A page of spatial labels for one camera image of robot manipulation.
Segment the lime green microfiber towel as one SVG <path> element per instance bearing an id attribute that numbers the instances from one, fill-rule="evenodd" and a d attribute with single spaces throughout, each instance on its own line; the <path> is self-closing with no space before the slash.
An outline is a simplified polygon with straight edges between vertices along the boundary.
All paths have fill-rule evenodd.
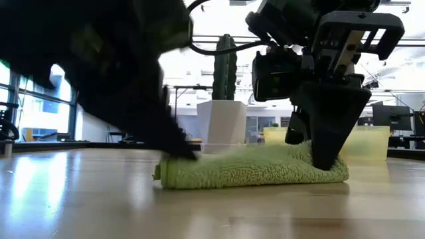
<path id="1" fill-rule="evenodd" d="M 261 144 L 203 154 L 197 161 L 161 159 L 153 180 L 166 189 L 221 189 L 257 185 L 341 183 L 349 178 L 345 162 L 330 170 L 313 166 L 311 143 Z"/>

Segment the green cactus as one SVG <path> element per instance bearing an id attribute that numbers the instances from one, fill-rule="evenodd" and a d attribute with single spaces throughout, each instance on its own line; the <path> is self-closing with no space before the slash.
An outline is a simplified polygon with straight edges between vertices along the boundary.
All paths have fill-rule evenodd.
<path id="1" fill-rule="evenodd" d="M 213 100 L 233 100 L 236 90 L 237 53 L 214 57 Z"/>

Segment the black computer monitor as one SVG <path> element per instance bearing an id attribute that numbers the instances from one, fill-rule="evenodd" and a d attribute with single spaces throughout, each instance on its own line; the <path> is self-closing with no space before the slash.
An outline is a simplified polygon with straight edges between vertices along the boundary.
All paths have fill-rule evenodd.
<path id="1" fill-rule="evenodd" d="M 390 130 L 411 131 L 410 108 L 406 106 L 373 105 L 373 125 L 389 126 Z"/>
<path id="2" fill-rule="evenodd" d="M 425 149 L 425 112 L 414 112 L 416 149 Z"/>

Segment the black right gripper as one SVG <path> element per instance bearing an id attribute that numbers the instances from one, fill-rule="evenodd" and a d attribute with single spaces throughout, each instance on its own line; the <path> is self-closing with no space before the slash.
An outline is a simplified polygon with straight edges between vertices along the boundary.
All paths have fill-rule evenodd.
<path id="1" fill-rule="evenodd" d="M 364 80 L 353 70 L 361 55 L 386 60 L 405 33 L 399 17 L 376 11 L 380 3 L 262 0 L 246 17 L 249 31 L 269 43 L 269 52 L 291 48 L 301 56 L 297 79 L 332 83 L 304 82 L 290 95 L 310 116 L 311 156 L 318 169 L 332 168 L 371 97 L 369 90 L 354 88 Z"/>

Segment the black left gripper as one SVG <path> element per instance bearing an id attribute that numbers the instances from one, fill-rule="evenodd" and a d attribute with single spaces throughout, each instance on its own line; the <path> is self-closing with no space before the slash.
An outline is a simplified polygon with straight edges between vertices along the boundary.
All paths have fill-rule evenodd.
<path id="1" fill-rule="evenodd" d="M 159 57 L 189 46 L 184 0 L 101 0 L 62 63 L 83 110 L 172 157 L 197 156 L 171 115 Z"/>

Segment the yellow translucent basket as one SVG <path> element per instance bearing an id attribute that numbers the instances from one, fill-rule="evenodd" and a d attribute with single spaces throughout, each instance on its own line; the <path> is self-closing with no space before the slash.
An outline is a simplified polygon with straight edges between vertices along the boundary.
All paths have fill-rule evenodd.
<path id="1" fill-rule="evenodd" d="M 311 142 L 304 141 L 297 145 L 285 142 L 286 127 L 266 127 L 264 128 L 265 143 L 253 145 L 246 149 L 238 149 L 222 155 L 205 157 L 214 159 L 214 164 L 228 159 L 228 166 L 245 164 L 251 169 L 270 169 L 272 171 L 283 170 L 312 170 L 319 172 L 313 166 L 311 156 Z M 346 162 L 358 160 L 384 161 L 387 156 L 389 127 L 387 126 L 357 126 L 354 127 L 344 145 L 342 146 L 337 159 L 328 173 L 345 173 Z"/>

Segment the white plant pot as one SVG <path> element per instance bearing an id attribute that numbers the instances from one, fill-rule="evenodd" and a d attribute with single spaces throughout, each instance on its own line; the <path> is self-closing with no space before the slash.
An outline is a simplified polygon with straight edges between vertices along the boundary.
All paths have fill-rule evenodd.
<path id="1" fill-rule="evenodd" d="M 245 144 L 246 105 L 240 101 L 210 100 L 197 104 L 203 153 L 215 154 Z"/>

